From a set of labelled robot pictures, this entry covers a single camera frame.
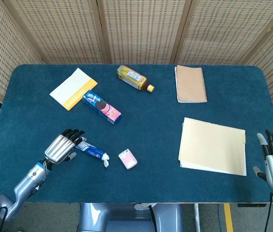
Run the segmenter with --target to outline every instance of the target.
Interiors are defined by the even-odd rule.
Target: notebook spiral binding
[[[204,97],[205,97],[205,101],[208,101],[208,98],[206,96],[206,89],[205,89],[205,83],[204,83],[204,76],[203,76],[203,69],[201,68],[201,73],[202,73],[202,84],[203,84],[203,93],[204,93]]]

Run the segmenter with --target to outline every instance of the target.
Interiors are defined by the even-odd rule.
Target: toothpaste tube
[[[109,160],[109,156],[107,155],[107,153],[96,148],[93,145],[90,145],[89,143],[86,143],[85,138],[82,138],[82,139],[83,139],[83,141],[80,142],[80,144],[77,145],[76,148],[89,154],[89,155],[95,156],[96,158],[102,160],[104,163],[104,166],[107,168],[108,167],[108,160]]]

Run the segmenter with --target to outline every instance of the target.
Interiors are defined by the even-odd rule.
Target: small pink box
[[[125,165],[126,169],[133,168],[137,164],[136,158],[133,156],[129,149],[121,152],[118,157],[121,159],[122,163]]]

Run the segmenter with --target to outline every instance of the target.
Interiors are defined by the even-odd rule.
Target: spiral notebook
[[[201,103],[208,101],[201,68],[177,65],[174,71],[177,101],[179,103]]]
[[[180,166],[246,176],[245,130],[185,118]]]

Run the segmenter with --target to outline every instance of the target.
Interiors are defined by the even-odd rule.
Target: table
[[[128,65],[148,77],[153,93],[116,78],[119,65],[21,65],[12,76],[0,114],[0,193],[14,186],[66,128],[82,129],[88,142],[110,155],[110,165],[81,151],[55,165],[32,202],[261,203],[269,187],[256,177],[264,169],[257,132],[273,132],[273,105],[262,71],[253,66],[202,67],[207,103],[178,103],[174,65]],[[79,102],[70,111],[49,93],[79,67],[98,82],[93,89],[121,111],[112,125]],[[184,117],[246,130],[247,176],[180,168]],[[138,165],[126,170],[118,154],[129,148]]]

